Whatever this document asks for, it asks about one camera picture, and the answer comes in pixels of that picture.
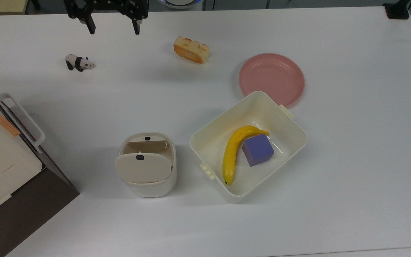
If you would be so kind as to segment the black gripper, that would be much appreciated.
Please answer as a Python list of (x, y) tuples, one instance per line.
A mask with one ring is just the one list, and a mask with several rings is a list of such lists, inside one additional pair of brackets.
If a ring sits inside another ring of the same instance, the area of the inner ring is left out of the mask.
[(91, 17), (95, 11), (116, 11), (132, 20), (136, 35), (140, 34), (141, 19), (148, 16), (146, 0), (64, 0), (67, 14), (72, 19), (85, 21), (90, 34), (95, 34), (96, 25)]

